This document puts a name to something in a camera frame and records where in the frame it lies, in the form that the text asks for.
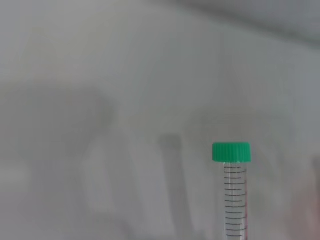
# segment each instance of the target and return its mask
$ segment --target clear plastic tube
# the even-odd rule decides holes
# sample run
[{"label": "clear plastic tube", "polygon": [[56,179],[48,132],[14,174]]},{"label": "clear plastic tube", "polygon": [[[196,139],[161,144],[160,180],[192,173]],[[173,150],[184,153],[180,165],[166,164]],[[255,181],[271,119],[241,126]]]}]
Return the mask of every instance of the clear plastic tube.
[{"label": "clear plastic tube", "polygon": [[248,188],[246,163],[224,163],[224,236],[248,240]]},{"label": "clear plastic tube", "polygon": [[248,240],[246,163],[251,162],[250,144],[216,142],[212,146],[212,158],[215,162],[223,163],[224,196],[223,207],[219,208],[224,210],[223,240]]}]

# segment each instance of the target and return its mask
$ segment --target blurry background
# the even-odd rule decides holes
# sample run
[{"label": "blurry background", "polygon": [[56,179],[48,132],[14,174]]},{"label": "blurry background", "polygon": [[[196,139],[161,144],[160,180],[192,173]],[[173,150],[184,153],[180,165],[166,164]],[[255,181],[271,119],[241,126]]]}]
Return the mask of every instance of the blurry background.
[{"label": "blurry background", "polygon": [[0,238],[219,240],[211,145],[250,141],[249,237],[312,239],[319,10],[0,3]]}]

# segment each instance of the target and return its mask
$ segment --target white wall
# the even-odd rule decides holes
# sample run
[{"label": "white wall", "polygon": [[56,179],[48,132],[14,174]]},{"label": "white wall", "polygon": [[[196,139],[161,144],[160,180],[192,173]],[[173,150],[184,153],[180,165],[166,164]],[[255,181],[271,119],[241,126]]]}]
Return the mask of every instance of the white wall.
[{"label": "white wall", "polygon": [[[86,196],[78,195],[82,185],[77,190],[75,181],[64,190],[52,190],[61,197],[57,204],[47,200],[43,208],[48,212],[34,206],[24,217],[21,211],[0,214],[3,239],[22,239],[26,231],[23,239],[30,240],[100,239],[99,234],[122,239],[124,225],[133,231],[126,233],[130,239],[172,238],[181,229],[213,239],[219,235],[214,232],[217,168],[210,146],[224,140],[251,141],[254,148],[251,238],[287,234],[283,217],[292,191],[298,191],[292,190],[293,177],[304,178],[312,155],[319,154],[318,50],[146,1],[2,5],[0,70],[5,88],[0,116],[7,117],[0,121],[6,146],[0,147],[0,168],[15,162],[19,171],[25,169],[23,181],[32,185],[33,175],[38,181],[46,178],[37,174],[42,171],[39,163],[50,166],[47,171],[57,172],[43,181],[46,189],[58,185],[52,181],[62,169],[70,167],[73,173],[80,166],[86,189]],[[82,91],[89,87],[103,93],[107,107],[98,105],[104,103],[95,90]],[[112,123],[101,120],[110,115]],[[186,188],[193,226],[185,221],[188,210],[170,209],[170,177],[163,158],[166,148],[169,155],[171,150],[159,146],[163,134],[174,134],[182,144],[186,187],[183,181],[176,187],[182,192]],[[79,156],[82,164],[72,160]],[[61,185],[68,183],[69,174],[67,170],[58,177]],[[40,186],[8,189],[4,186],[4,193],[31,196],[31,202],[46,194]],[[79,202],[73,212],[70,199]],[[22,200],[2,208],[16,209],[15,204],[29,206]],[[65,210],[56,214],[57,208]],[[174,215],[185,225],[175,226]],[[43,216],[48,217],[42,226],[38,222]],[[56,223],[61,219],[68,219],[64,226]]]}]

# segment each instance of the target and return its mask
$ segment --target green cap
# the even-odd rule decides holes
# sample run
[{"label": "green cap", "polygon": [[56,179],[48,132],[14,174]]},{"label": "green cap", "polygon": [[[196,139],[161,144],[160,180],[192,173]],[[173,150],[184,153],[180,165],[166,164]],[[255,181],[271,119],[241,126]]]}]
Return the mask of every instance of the green cap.
[{"label": "green cap", "polygon": [[216,142],[212,145],[212,158],[221,163],[251,162],[250,143],[248,142]]}]

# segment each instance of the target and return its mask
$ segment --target gray background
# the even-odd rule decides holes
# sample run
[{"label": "gray background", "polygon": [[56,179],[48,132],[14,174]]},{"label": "gray background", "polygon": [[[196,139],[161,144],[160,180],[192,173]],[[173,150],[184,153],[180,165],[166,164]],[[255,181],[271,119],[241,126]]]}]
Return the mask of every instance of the gray background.
[{"label": "gray background", "polygon": [[319,50],[139,0],[7,1],[0,30],[1,239],[218,240],[214,141],[252,143],[250,239],[312,239]]}]

